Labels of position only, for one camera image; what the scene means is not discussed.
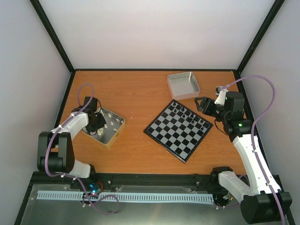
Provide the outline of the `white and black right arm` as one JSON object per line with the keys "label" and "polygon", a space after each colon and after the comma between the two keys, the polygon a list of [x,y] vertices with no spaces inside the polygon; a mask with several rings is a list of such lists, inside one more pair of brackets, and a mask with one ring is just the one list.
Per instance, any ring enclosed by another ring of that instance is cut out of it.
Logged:
{"label": "white and black right arm", "polygon": [[252,121],[244,117],[243,94],[221,90],[217,99],[195,98],[197,110],[223,124],[224,132],[238,151],[249,183],[230,170],[217,167],[217,180],[239,203],[248,224],[281,221],[285,223],[292,198],[284,192],[271,174],[252,131]]}

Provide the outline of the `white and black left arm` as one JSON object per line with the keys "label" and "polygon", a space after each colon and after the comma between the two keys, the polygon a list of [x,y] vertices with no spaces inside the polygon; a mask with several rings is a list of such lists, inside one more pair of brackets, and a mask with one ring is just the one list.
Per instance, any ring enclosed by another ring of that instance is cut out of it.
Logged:
{"label": "white and black left arm", "polygon": [[48,176],[81,178],[86,188],[94,188],[98,178],[92,165],[75,159],[72,140],[84,129],[88,135],[96,135],[106,124],[95,97],[85,97],[84,105],[75,108],[70,116],[49,132],[38,137],[37,168]]}

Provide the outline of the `silver square tin lid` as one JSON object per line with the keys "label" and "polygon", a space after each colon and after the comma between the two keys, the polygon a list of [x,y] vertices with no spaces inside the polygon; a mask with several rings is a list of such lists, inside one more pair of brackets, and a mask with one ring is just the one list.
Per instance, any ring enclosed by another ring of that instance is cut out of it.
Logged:
{"label": "silver square tin lid", "polygon": [[196,98],[200,93],[200,87],[193,72],[168,75],[167,84],[174,100]]}

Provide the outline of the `black and silver chessboard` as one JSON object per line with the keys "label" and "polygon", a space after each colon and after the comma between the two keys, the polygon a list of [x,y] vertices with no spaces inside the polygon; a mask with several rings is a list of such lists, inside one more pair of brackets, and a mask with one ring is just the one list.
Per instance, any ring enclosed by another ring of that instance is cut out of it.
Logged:
{"label": "black and silver chessboard", "polygon": [[173,99],[143,132],[186,163],[212,127],[212,123]]}

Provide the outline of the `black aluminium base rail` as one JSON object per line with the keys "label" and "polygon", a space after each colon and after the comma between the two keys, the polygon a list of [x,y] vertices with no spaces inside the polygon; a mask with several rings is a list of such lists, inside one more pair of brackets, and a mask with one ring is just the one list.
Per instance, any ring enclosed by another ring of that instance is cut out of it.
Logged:
{"label": "black aluminium base rail", "polygon": [[[158,186],[158,187],[184,187],[195,191],[209,193],[226,192],[226,189],[212,184],[210,175],[199,174],[125,174],[125,173],[96,173],[92,178],[81,178],[85,187],[91,190],[91,183],[101,182],[104,190],[114,191],[122,186]],[[71,188],[79,188],[77,181],[72,178],[49,177],[43,172],[34,172],[30,184],[71,184]]]}

